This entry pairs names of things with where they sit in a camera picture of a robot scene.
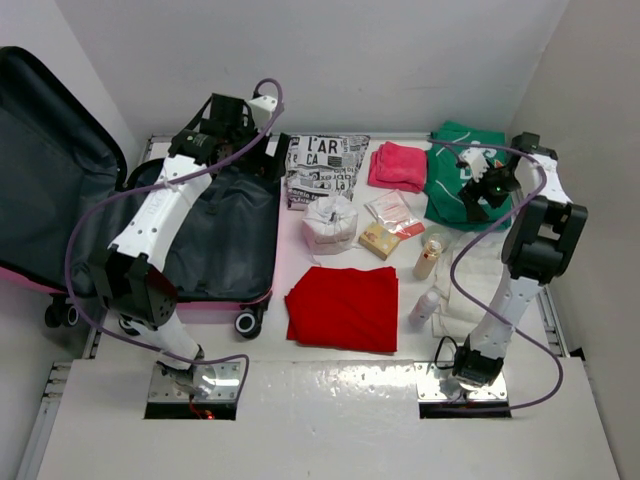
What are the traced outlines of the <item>black white newspaper print bag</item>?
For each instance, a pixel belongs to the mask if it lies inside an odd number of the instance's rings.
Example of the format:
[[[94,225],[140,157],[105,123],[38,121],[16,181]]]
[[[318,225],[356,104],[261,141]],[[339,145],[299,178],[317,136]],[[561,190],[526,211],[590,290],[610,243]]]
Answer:
[[[331,196],[352,200],[369,143],[367,135],[291,136],[285,161],[287,207],[302,211]]]

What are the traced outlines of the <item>green printed shirt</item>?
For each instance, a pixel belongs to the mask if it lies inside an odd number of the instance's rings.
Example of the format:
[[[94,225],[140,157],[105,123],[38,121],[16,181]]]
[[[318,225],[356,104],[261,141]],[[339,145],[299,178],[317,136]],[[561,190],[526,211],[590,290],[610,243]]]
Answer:
[[[431,137],[451,143],[506,145],[504,132],[475,129],[454,121],[444,122],[437,131],[432,132]],[[468,222],[465,206],[458,193],[471,178],[471,171],[457,168],[456,157],[444,146],[432,145],[426,154],[428,170],[423,189],[428,197],[424,214],[426,219],[463,232],[480,232],[511,209],[510,197],[497,209],[481,199],[479,205],[487,213],[488,221]]]

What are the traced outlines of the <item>white cloth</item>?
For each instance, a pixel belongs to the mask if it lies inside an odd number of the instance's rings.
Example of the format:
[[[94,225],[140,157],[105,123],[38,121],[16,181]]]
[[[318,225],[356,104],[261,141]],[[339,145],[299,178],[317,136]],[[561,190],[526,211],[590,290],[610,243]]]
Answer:
[[[454,236],[436,266],[434,288],[440,294],[440,307],[431,320],[435,338],[451,336],[463,341],[485,314],[485,310],[462,295],[450,279],[452,262],[475,237],[475,232]],[[460,286],[486,305],[491,302],[502,275],[500,257],[505,238],[505,232],[489,234],[460,260],[456,268]]]

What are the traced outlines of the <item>white drawstring pouch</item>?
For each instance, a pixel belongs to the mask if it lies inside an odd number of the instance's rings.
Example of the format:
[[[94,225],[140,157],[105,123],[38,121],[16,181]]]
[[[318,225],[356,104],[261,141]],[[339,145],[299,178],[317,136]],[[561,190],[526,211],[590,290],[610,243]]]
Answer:
[[[349,250],[358,225],[358,211],[343,196],[321,197],[307,205],[302,233],[313,255],[336,255]]]

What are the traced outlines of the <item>pink towel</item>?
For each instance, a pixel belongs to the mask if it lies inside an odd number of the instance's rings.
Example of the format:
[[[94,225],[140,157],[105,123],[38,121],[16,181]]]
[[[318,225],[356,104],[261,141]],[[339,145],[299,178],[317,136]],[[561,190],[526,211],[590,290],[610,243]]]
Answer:
[[[426,184],[427,163],[424,150],[385,142],[371,155],[367,183],[377,188],[419,193]]]

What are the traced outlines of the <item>small yellow cardboard box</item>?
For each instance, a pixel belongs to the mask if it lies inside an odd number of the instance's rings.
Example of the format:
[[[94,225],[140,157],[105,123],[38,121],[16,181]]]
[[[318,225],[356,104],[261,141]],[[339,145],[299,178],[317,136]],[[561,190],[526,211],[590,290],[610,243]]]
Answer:
[[[369,224],[358,238],[362,247],[383,261],[389,258],[400,242],[400,237],[377,222]]]

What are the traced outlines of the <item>red cloth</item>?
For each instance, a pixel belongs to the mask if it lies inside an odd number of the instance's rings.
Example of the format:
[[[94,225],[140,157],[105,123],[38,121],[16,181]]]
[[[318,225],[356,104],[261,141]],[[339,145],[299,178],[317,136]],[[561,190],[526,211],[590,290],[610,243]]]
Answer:
[[[284,297],[286,338],[308,347],[393,354],[399,281],[393,267],[312,267]]]

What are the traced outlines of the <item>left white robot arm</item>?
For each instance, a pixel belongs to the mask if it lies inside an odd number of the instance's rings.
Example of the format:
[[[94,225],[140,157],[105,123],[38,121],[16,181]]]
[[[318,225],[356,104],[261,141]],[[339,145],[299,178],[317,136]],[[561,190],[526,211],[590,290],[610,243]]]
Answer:
[[[127,226],[89,259],[104,306],[161,355],[176,386],[205,391],[204,352],[177,313],[178,289],[164,273],[176,236],[214,176],[269,136],[283,112],[280,95],[250,100],[213,94],[176,134],[153,187]]]

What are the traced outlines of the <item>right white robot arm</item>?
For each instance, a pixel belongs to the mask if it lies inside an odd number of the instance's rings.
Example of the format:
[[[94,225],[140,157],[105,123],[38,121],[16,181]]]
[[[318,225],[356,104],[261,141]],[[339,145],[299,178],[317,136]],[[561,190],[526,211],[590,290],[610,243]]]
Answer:
[[[530,200],[503,244],[504,269],[489,310],[456,351],[452,375],[465,386],[494,383],[528,304],[564,274],[588,218],[587,208],[573,203],[562,188],[557,153],[541,146],[537,134],[514,137],[508,152],[501,166],[492,166],[477,147],[461,161],[472,172],[458,193],[469,221],[489,220],[481,199],[497,209],[520,189]]]

